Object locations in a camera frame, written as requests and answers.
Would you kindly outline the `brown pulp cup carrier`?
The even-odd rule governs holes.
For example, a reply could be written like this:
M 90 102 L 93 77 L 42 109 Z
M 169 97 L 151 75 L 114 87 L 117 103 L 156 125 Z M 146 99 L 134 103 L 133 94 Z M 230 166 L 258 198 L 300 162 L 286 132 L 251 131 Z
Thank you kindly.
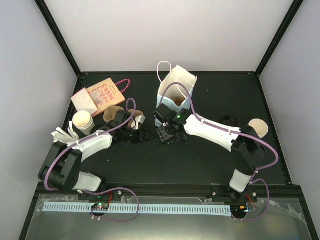
M 177 96 L 177 97 L 174 97 L 172 100 L 176 106 L 180 107 L 183 104 L 183 102 L 186 100 L 186 98 L 183 96 Z

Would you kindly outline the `light blue paper bag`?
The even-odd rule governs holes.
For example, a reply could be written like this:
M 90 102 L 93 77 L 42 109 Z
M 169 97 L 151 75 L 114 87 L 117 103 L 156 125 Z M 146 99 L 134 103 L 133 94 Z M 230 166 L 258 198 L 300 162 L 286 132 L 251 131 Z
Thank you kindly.
M 166 63 L 170 67 L 169 74 L 162 80 L 159 75 L 159 66 L 162 63 Z M 156 69 L 158 80 L 160 85 L 157 92 L 157 103 L 158 108 L 160 104 L 165 104 L 171 110 L 177 113 L 181 109 L 190 109 L 191 103 L 187 93 L 192 96 L 194 87 L 198 80 L 198 77 L 188 72 L 183 67 L 176 65 L 172 68 L 172 65 L 168 61 L 161 61 L 157 65 Z M 173 98 L 174 97 L 184 97 L 186 100 L 181 106 L 176 106 Z

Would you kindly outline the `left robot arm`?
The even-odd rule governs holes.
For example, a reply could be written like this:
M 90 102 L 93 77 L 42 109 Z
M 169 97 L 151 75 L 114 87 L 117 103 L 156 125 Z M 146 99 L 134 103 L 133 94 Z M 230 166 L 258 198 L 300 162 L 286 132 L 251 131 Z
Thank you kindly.
M 106 125 L 93 127 L 89 136 L 71 143 L 55 142 L 38 178 L 49 191 L 96 192 L 103 180 L 92 173 L 81 171 L 82 162 L 119 142 L 139 144 L 150 141 L 153 136 L 144 126 L 145 119 L 138 110 L 119 109 Z

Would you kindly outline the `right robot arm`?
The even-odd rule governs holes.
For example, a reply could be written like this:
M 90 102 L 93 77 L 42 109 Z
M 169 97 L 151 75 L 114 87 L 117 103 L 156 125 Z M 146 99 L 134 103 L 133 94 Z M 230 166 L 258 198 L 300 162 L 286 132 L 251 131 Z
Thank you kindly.
M 154 117 L 159 122 L 156 132 L 162 143 L 171 144 L 174 139 L 187 141 L 188 136 L 196 136 L 235 154 L 235 169 L 229 187 L 238 193 L 245 191 L 266 154 L 262 144 L 252 139 L 258 135 L 250 126 L 241 129 L 223 125 L 196 116 L 190 109 L 176 112 L 163 103 L 155 110 Z

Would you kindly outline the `black coffee lid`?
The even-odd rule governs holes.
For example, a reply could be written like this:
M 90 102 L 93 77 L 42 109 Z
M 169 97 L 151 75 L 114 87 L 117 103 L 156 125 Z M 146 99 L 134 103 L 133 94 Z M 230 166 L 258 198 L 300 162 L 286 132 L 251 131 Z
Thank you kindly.
M 238 121 L 234 116 L 224 116 L 221 119 L 220 123 L 226 126 L 236 127 L 238 124 Z

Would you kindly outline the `white pink-edged napkin pack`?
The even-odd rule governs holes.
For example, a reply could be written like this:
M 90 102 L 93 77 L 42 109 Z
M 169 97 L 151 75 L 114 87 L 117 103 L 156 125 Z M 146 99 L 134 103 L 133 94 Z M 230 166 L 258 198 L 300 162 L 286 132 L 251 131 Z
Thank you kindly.
M 86 111 L 91 116 L 98 112 L 98 108 L 86 88 L 75 93 L 70 99 L 78 112 Z

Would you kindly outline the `brown Cakes paper bag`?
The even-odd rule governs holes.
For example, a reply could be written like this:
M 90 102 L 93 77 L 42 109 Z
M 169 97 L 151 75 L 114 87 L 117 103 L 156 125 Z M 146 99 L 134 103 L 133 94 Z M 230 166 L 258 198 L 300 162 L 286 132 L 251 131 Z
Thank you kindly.
M 95 103 L 98 111 L 92 116 L 95 117 L 103 113 L 108 107 L 116 106 L 126 99 L 123 93 L 130 86 L 130 79 L 123 79 L 117 83 L 114 83 L 111 78 L 107 78 L 86 90 Z

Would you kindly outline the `left paper cup stack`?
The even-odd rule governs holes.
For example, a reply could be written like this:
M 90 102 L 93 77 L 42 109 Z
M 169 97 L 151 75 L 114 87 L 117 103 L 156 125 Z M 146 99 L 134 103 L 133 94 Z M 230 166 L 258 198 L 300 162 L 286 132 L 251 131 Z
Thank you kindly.
M 91 131 L 95 127 L 93 117 L 85 110 L 78 111 L 73 116 L 72 123 L 86 136 L 91 135 Z

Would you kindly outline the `paper cup stack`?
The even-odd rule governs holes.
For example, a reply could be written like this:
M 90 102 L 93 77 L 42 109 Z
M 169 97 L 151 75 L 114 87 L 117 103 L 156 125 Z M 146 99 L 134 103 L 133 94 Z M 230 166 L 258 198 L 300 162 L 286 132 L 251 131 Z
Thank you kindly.
M 72 123 L 86 136 L 91 135 L 91 131 L 95 127 L 93 117 L 85 110 L 78 111 L 73 116 Z
M 269 132 L 268 124 L 262 119 L 254 118 L 248 125 L 255 130 L 260 139 L 263 139 Z

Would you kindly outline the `right paper cup stack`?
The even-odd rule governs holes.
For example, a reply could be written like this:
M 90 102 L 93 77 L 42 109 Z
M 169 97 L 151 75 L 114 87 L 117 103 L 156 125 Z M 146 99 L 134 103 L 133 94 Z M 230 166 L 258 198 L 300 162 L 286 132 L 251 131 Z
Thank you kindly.
M 260 139 L 263 139 L 269 132 L 268 124 L 262 119 L 254 118 L 248 125 L 255 130 Z

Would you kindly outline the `black right frame post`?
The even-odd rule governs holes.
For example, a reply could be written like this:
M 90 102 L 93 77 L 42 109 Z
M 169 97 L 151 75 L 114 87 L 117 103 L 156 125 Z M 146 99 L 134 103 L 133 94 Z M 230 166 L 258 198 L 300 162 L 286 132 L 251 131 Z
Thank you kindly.
M 275 50 L 277 49 L 279 43 L 281 42 L 282 38 L 284 37 L 286 31 L 288 30 L 289 26 L 291 25 L 292 21 L 294 20 L 296 14 L 298 13 L 300 7 L 302 6 L 304 0 L 293 0 L 292 4 L 290 5 L 287 13 L 285 14 L 279 28 L 277 29 L 272 41 L 270 42 L 265 54 L 263 55 L 256 71 L 255 75 L 260 77 L 266 68 L 268 62 L 270 61 L 271 57 L 273 56 Z

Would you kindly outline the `black frame post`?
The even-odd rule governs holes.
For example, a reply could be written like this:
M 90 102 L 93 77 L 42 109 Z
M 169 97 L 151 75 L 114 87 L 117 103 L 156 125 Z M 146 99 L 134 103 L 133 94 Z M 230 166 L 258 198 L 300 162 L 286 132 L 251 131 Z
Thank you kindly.
M 40 10 L 42 16 L 44 17 L 48 27 L 50 28 L 51 32 L 53 33 L 59 47 L 61 48 L 62 52 L 64 53 L 68 63 L 70 64 L 73 72 L 78 77 L 82 74 L 63 34 L 61 33 L 49 7 L 45 0 L 34 0 L 38 9 Z
M 292 21 L 294 20 L 296 14 L 298 13 L 300 7 L 302 6 L 304 0 L 293 0 L 292 4 L 290 5 L 287 13 L 285 14 L 279 28 L 277 29 L 272 41 L 270 42 L 265 54 L 263 55 L 256 71 L 255 75 L 260 77 L 266 68 L 268 62 L 270 61 L 271 57 L 273 56 L 275 50 L 277 49 L 279 43 L 281 42 L 282 38 L 284 37 L 286 31 L 288 30 L 289 26 L 291 25 Z

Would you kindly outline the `black left frame post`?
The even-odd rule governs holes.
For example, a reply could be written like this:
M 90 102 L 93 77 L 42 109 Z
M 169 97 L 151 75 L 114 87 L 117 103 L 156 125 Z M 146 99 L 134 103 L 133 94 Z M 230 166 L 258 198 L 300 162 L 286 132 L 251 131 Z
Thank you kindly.
M 73 72 L 78 77 L 82 74 L 63 34 L 61 33 L 49 7 L 45 0 L 34 0 L 38 9 L 40 10 L 42 16 L 44 17 L 48 27 L 50 28 L 51 32 L 53 33 L 59 47 L 61 48 L 62 52 L 64 53 L 68 63 L 70 64 Z

